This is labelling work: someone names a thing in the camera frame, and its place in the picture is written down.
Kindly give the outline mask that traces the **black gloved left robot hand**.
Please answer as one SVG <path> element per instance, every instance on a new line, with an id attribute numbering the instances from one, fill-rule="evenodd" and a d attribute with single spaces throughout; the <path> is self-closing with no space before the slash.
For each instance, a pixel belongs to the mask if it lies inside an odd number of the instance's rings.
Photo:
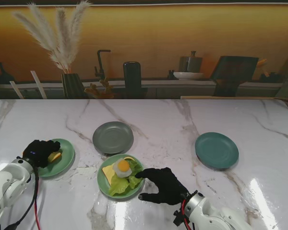
<path id="1" fill-rule="evenodd" d="M 34 140 L 23 151 L 23 159 L 39 168 L 47 167 L 60 157 L 60 143 L 53 140 Z"/>

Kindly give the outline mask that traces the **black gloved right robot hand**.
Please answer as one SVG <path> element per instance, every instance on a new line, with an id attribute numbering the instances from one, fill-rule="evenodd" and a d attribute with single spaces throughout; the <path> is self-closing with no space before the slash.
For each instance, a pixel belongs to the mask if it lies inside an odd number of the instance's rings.
<path id="1" fill-rule="evenodd" d="M 182 203 L 189 191 L 177 179 L 170 168 L 148 168 L 135 175 L 136 178 L 145 178 L 153 182 L 157 188 L 158 193 L 141 193 L 138 198 L 142 201 L 152 202 L 156 204 L 165 203 L 168 205 L 176 205 Z"/>

